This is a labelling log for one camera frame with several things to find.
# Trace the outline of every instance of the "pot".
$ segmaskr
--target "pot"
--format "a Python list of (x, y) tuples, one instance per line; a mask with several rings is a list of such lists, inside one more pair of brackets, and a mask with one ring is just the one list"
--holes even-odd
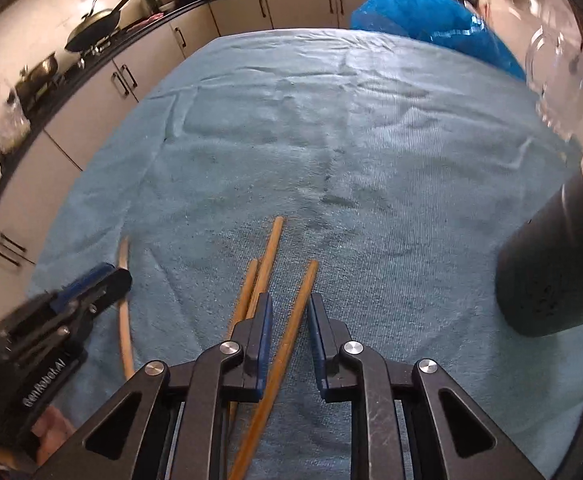
[(38, 91), (53, 79), (58, 71), (58, 61), (53, 52), (31, 70), (25, 66), (20, 71), (20, 81), (15, 84), (15, 92), (22, 108), (27, 109)]
[(66, 40), (65, 49), (69, 52), (84, 52), (109, 36), (118, 27), (120, 10), (129, 2), (121, 0), (113, 9), (103, 9), (94, 14), (95, 3), (88, 14), (82, 17), (82, 22), (71, 31)]

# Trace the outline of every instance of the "plastic bag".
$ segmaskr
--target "plastic bag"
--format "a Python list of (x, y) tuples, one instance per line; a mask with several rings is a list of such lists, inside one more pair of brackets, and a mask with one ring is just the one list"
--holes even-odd
[(24, 116), (14, 89), (0, 83), (0, 152), (9, 153), (24, 140), (30, 131), (30, 122)]
[(456, 0), (367, 0), (353, 11), (351, 28), (445, 46), (525, 80), (507, 46)]

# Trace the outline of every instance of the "blue gripper pad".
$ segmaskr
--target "blue gripper pad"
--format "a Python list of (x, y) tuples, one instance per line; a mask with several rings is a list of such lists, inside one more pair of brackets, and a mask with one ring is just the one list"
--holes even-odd
[(264, 322), (260, 334), (258, 346), (258, 372), (256, 376), (256, 391), (258, 398), (262, 399), (264, 388), (267, 384), (267, 371), (269, 370), (269, 352), (271, 350), (271, 328), (273, 327), (273, 301), (267, 294), (267, 302), (264, 308)]
[(325, 367), (325, 349), (323, 348), (323, 336), (320, 333), (320, 325), (316, 316), (316, 307), (311, 298), (307, 300), (307, 322), (309, 325), (309, 341), (311, 343), (311, 355), (314, 359), (314, 372), (316, 374), (316, 386), (320, 397), (325, 398), (327, 391), (327, 368)]
[(115, 268), (115, 266), (108, 264), (107, 262), (98, 264), (78, 279), (65, 285), (58, 293), (56, 299), (53, 300), (49, 306), (56, 314), (60, 314), (60, 312), (66, 309), (69, 301), (81, 294), (84, 290), (87, 290), (90, 286), (104, 279), (112, 270), (115, 270)]

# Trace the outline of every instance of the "metal pivot screw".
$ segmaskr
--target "metal pivot screw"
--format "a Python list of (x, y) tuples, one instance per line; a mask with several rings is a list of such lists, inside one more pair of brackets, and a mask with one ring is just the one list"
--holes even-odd
[(418, 368), (426, 374), (433, 374), (438, 369), (438, 364), (431, 359), (423, 359), (418, 363)]
[(160, 375), (162, 372), (164, 372), (164, 365), (160, 361), (151, 361), (145, 366), (147, 375)]
[(357, 341), (347, 341), (347, 343), (343, 345), (343, 348), (345, 349), (345, 352), (352, 355), (359, 354), (365, 349), (364, 346)]
[(235, 341), (225, 341), (224, 343), (220, 344), (220, 351), (223, 352), (223, 354), (235, 354), (239, 349), (240, 345)]

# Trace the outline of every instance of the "stove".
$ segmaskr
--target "stove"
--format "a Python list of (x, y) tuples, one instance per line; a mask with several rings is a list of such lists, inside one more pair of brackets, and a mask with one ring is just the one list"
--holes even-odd
[(55, 105), (60, 95), (66, 92), (75, 81), (83, 78), (86, 70), (98, 63), (103, 54), (129, 38), (130, 34), (140, 30), (138, 25), (145, 21), (147, 21), (146, 18), (142, 18), (130, 23), (127, 27), (117, 28), (89, 50), (82, 52), (76, 63), (67, 68), (65, 72), (57, 73), (49, 83), (38, 91), (27, 109), (23, 110), (25, 116), (31, 121), (44, 115)]

